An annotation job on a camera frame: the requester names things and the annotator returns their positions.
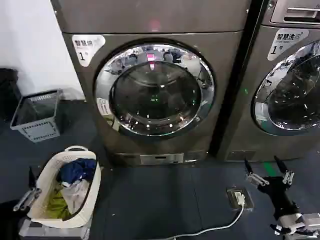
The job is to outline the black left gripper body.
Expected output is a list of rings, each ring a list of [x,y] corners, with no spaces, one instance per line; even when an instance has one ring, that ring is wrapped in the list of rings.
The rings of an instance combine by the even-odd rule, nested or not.
[[[26,218],[25,211],[13,211],[18,201],[7,201],[0,204],[0,239],[19,240],[19,230]]]

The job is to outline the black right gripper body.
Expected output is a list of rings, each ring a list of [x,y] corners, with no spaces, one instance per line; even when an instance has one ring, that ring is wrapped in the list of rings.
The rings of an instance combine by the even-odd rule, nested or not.
[[[269,196],[274,207],[274,218],[278,220],[282,216],[299,213],[299,208],[294,201],[291,201],[286,191],[291,187],[290,184],[283,183],[280,176],[268,176],[264,178],[269,184],[259,184],[257,189]]]

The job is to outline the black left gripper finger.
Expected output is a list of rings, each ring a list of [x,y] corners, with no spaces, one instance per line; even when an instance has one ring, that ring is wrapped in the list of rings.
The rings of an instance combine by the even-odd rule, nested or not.
[[[28,170],[28,191],[23,195],[23,197],[18,201],[18,203],[13,207],[13,211],[26,211],[30,209],[33,202],[40,196],[42,190],[37,187],[37,178],[33,173],[32,167],[29,166]]]

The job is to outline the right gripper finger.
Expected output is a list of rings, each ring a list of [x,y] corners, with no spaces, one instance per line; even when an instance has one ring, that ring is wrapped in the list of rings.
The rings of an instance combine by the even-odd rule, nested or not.
[[[285,185],[291,185],[293,183],[293,178],[295,175],[294,171],[291,171],[287,168],[286,164],[278,158],[276,155],[274,156],[274,160],[280,170],[280,172],[283,174],[282,182]]]
[[[269,181],[267,181],[263,177],[253,172],[253,169],[247,159],[244,159],[244,164],[246,168],[246,179],[249,182],[256,185],[257,187],[258,186],[264,187],[270,184]]]

